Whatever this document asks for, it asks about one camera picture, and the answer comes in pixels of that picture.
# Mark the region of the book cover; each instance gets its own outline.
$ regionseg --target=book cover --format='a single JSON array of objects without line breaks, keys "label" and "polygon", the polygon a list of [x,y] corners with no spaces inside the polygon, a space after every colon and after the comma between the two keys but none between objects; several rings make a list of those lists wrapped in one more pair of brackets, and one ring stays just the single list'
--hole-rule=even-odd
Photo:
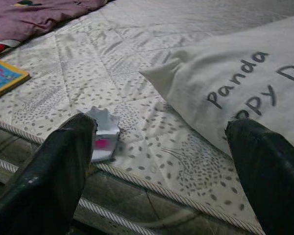
[{"label": "book cover", "polygon": [[28,79],[28,72],[0,60],[0,96]]}]

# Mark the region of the pillow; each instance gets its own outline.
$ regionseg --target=pillow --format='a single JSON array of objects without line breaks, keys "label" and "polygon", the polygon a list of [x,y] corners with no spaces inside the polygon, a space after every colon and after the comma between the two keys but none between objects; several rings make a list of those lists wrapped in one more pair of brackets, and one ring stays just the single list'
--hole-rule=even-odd
[{"label": "pillow", "polygon": [[224,130],[232,118],[254,119],[294,146],[294,17],[205,39],[141,74],[228,155]]}]

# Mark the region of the patterned mattress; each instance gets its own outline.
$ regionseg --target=patterned mattress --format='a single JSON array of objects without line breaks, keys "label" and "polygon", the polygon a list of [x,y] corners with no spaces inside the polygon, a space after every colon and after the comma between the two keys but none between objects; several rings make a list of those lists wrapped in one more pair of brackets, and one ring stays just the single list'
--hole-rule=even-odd
[{"label": "patterned mattress", "polygon": [[[1,58],[29,71],[32,78],[0,98],[0,127],[41,143],[76,110],[107,108],[121,117],[120,140],[112,162],[97,165],[106,173],[89,179],[84,197],[113,204],[110,209],[123,216],[136,210],[140,219],[131,220],[148,218],[141,224],[163,227],[159,232],[171,234],[169,223],[163,222],[170,214],[175,217],[169,221],[182,218],[194,228],[206,226],[211,234],[225,234],[217,227],[244,234],[226,223],[263,234],[231,158],[190,129],[138,71],[203,38],[291,15],[294,0],[116,0]],[[0,158],[15,163],[15,152],[7,157],[1,151]],[[98,196],[98,187],[108,193]],[[199,217],[202,223],[194,219]]]}]

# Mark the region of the white mattress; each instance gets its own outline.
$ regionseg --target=white mattress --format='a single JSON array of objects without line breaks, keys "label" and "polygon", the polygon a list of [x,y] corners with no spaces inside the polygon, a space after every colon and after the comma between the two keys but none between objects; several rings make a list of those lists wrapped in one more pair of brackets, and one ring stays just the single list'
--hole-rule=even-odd
[{"label": "white mattress", "polygon": [[240,2],[116,0],[27,42],[2,58],[32,78],[0,98],[0,125],[44,139],[76,110],[107,108],[122,132],[113,162],[100,168],[261,234],[232,160],[138,73],[205,37],[294,14],[282,3],[269,11]]}]

